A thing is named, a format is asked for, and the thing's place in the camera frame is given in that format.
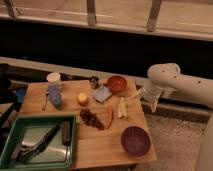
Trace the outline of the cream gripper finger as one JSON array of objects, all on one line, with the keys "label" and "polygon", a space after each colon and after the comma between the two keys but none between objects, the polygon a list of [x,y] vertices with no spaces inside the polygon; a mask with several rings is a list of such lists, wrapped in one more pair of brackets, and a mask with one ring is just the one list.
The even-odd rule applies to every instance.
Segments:
[{"label": "cream gripper finger", "polygon": [[143,89],[139,89],[136,94],[133,96],[134,98],[141,98],[143,94]]},{"label": "cream gripper finger", "polygon": [[157,101],[151,103],[150,107],[151,107],[151,112],[154,113],[157,109]]}]

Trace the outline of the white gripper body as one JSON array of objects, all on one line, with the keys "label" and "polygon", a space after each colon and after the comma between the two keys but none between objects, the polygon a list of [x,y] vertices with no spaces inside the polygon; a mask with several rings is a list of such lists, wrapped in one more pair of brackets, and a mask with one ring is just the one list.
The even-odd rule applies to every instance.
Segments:
[{"label": "white gripper body", "polygon": [[162,92],[163,89],[152,82],[148,82],[142,87],[142,97],[147,102],[156,102]]}]

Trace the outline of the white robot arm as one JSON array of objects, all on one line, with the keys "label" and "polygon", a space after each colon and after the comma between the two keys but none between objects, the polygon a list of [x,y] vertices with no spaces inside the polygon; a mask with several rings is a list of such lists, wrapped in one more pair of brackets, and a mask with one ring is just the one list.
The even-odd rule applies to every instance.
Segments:
[{"label": "white robot arm", "polygon": [[[152,112],[157,109],[161,93],[168,90],[178,91],[213,110],[212,79],[184,75],[175,63],[152,65],[147,75],[148,80],[136,97],[147,101]],[[206,125],[194,171],[213,171],[213,115]]]}]

